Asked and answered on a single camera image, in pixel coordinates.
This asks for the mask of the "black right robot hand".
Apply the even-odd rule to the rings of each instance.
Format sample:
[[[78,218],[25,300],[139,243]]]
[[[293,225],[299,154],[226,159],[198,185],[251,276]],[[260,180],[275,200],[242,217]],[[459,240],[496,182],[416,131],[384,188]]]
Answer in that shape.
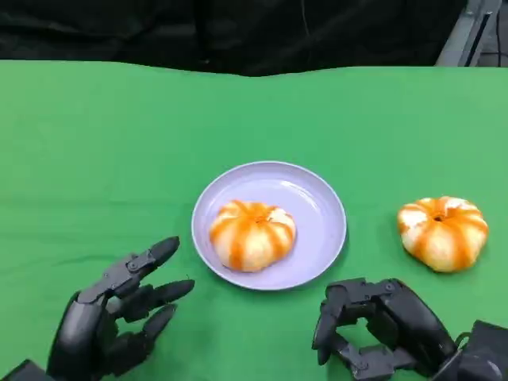
[[[337,332],[361,318],[377,345],[356,348]],[[441,320],[405,283],[364,278],[326,287],[312,348],[320,365],[337,356],[355,380],[388,380],[399,369],[432,377],[457,350]]]

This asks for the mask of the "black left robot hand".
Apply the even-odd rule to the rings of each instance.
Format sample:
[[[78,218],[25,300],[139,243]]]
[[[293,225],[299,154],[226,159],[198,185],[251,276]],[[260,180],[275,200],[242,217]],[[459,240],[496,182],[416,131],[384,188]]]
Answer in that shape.
[[[176,311],[175,301],[190,293],[194,280],[154,287],[142,279],[165,264],[179,248],[168,237],[141,253],[109,266],[102,277],[74,293],[60,320],[48,358],[55,380],[100,380],[142,364]]]

